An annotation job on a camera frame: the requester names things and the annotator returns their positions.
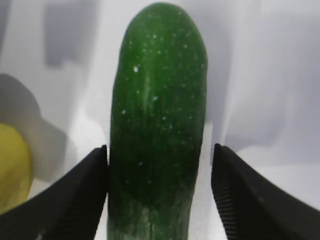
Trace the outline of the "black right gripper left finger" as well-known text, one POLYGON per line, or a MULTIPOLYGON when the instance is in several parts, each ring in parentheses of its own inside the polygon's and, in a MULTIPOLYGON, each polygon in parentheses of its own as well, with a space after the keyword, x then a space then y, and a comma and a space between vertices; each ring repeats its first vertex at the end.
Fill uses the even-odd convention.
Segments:
POLYGON ((93 149, 53 185, 0 216, 2 240, 93 240, 109 188, 107 147, 93 149))

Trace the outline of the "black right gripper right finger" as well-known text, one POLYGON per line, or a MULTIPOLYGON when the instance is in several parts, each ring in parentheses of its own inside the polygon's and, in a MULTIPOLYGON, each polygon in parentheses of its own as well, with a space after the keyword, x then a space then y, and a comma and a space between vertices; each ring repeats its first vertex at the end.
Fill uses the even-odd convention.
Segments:
POLYGON ((211 189, 229 240, 318 240, 320 212, 277 187, 229 147, 214 146, 211 189))

